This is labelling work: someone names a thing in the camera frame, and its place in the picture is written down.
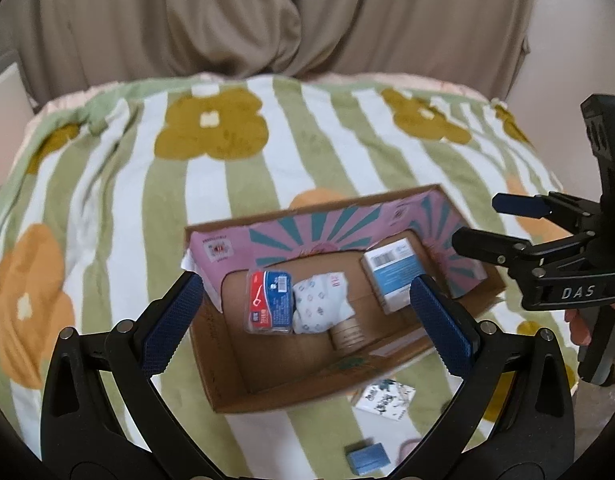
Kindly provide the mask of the person's right hand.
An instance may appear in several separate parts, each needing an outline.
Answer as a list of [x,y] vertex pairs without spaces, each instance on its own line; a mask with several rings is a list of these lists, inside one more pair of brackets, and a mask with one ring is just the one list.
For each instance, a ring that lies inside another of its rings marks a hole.
[[592,333],[580,315],[580,310],[565,310],[565,322],[569,325],[570,339],[577,346],[587,347],[592,341]]

